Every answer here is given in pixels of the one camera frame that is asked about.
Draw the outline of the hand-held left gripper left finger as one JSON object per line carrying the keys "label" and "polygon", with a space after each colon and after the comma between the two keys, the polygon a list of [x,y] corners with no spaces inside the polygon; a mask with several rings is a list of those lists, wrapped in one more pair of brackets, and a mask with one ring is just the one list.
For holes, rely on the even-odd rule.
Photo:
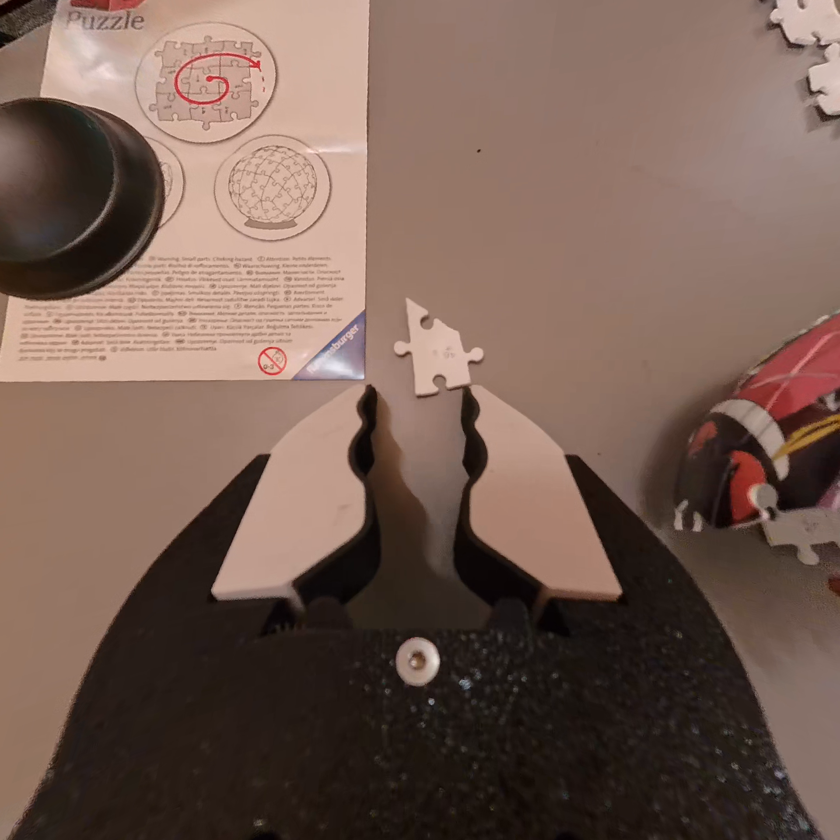
{"label": "hand-held left gripper left finger", "polygon": [[271,449],[211,590],[219,602],[351,601],[381,561],[368,488],[378,394],[354,385]]}

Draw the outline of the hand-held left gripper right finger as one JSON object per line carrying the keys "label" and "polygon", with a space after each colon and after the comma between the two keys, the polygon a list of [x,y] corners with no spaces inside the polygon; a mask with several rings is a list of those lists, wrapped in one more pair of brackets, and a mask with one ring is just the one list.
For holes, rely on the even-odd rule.
{"label": "hand-held left gripper right finger", "polygon": [[463,391],[459,579],[485,603],[618,602],[623,588],[562,447],[487,388]]}

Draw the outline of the white puzzle piece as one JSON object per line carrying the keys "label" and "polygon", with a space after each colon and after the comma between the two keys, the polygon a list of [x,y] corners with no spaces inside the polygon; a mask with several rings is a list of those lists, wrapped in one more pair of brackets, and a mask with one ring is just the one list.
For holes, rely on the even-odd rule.
{"label": "white puzzle piece", "polygon": [[428,312],[410,298],[406,299],[406,320],[409,340],[393,345],[397,356],[412,356],[414,393],[417,397],[438,394],[437,377],[443,377],[448,390],[469,386],[470,364],[483,361],[479,347],[466,351],[460,333],[438,319],[430,328],[424,327]]}

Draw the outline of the colourful puzzle ball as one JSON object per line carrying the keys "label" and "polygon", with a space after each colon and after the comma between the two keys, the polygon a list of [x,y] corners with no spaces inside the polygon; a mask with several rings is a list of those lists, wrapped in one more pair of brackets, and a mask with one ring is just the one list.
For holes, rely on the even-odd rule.
{"label": "colourful puzzle ball", "polygon": [[839,313],[745,371],[689,436],[674,528],[760,526],[769,545],[819,562],[839,544]]}

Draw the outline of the black round ball stand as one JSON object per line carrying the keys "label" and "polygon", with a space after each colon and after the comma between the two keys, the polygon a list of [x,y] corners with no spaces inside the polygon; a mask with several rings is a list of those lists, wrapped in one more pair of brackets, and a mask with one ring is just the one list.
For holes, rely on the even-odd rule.
{"label": "black round ball stand", "polygon": [[124,120],[52,98],[1,106],[1,292],[57,301],[113,282],[159,227],[165,184]]}

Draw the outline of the scattered white puzzle pieces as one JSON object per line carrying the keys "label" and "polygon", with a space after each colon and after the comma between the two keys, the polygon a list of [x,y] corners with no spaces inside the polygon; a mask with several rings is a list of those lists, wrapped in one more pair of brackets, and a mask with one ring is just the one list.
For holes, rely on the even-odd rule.
{"label": "scattered white puzzle pieces", "polygon": [[822,62],[807,71],[807,85],[820,112],[838,118],[839,2],[773,1],[769,21],[789,46],[822,49]]}

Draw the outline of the white instruction leaflet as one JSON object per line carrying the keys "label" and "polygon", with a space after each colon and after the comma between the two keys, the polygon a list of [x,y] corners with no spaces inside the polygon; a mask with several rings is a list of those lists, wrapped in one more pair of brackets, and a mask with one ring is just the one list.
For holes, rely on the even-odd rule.
{"label": "white instruction leaflet", "polygon": [[140,261],[11,300],[3,382],[364,378],[370,2],[58,2],[40,93],[140,131]]}

